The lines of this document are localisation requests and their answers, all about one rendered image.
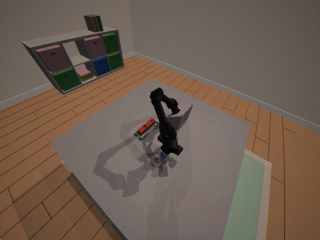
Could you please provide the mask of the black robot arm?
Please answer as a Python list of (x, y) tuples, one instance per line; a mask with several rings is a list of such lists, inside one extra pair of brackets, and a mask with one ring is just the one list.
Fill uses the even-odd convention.
[[(177, 153), (179, 151), (177, 132), (171, 123), (167, 120), (161, 101), (166, 103), (166, 106), (171, 109), (172, 115), (178, 114), (181, 110), (178, 108), (178, 102), (174, 98), (169, 98), (164, 94), (162, 88), (153, 90), (150, 94), (151, 103), (154, 106), (155, 112), (159, 120), (159, 132), (164, 140), (164, 144), (160, 147), (165, 154)], [(167, 136), (167, 137), (165, 137)]]

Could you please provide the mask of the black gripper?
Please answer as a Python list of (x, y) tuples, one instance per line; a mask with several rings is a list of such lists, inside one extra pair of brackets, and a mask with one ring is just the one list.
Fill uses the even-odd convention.
[[(162, 144), (164, 144), (165, 143), (165, 141), (163, 140), (163, 138), (162, 138), (162, 136), (161, 136), (161, 134), (157, 137), (157, 139), (162, 143)], [(183, 147), (181, 147), (180, 145), (178, 145), (178, 152), (176, 152), (176, 153), (173, 153), (173, 154), (176, 154), (177, 156), (179, 156), (180, 155), (180, 153), (183, 151)]]

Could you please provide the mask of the blue rectangular block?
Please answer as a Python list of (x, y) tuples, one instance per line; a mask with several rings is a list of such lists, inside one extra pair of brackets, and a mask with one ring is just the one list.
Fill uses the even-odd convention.
[(166, 158), (168, 156), (168, 154), (165, 154), (163, 151), (161, 152), (161, 155)]

